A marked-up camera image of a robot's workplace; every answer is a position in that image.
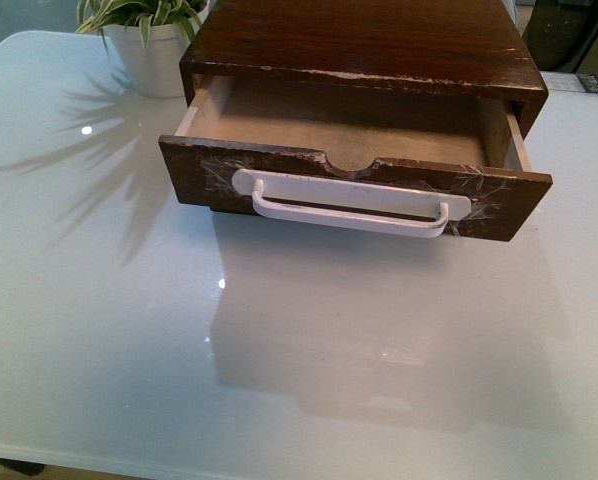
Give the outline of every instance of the white table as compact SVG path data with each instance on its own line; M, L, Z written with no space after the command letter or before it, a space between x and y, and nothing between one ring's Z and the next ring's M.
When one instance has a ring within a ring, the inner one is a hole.
M598 96L551 93L527 145L555 185L512 242L431 241L179 205L157 138L185 102L115 65L0 45L0 457L598 479Z

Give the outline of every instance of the dark brown wood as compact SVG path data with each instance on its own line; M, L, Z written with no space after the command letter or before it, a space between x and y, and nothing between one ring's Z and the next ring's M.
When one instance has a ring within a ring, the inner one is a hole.
M510 101L525 136L548 92L500 0L218 0L192 77L280 78Z
M509 241L552 184L550 175L490 167L378 158L361 171L338 170L317 150L162 136L163 152L181 203L254 214L252 199L231 179L239 168L372 182L465 195L472 213L446 234Z

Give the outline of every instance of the wooden cabinet top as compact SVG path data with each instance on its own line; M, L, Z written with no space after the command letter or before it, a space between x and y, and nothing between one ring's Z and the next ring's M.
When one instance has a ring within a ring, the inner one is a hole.
M524 134L547 98L500 0L218 0L182 72L500 98Z

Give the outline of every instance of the white flower pot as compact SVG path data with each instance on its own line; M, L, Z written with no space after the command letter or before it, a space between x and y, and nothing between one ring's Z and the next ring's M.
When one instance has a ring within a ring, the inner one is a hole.
M209 10L210 2L199 12L202 21ZM196 33L199 26L194 20L191 23ZM175 25L151 27L146 48L141 43L139 27L109 25L104 34L112 40L135 90L154 98L183 96L179 60L190 42Z

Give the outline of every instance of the wooden drawer box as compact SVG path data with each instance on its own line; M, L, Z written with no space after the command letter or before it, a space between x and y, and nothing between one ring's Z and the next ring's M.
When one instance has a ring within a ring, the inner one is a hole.
M510 240L550 187L523 145L547 91L499 0L475 9L500 35L456 1L376 2L363 22L350 0L243 3L219 0L182 59L190 108L160 138L180 202Z

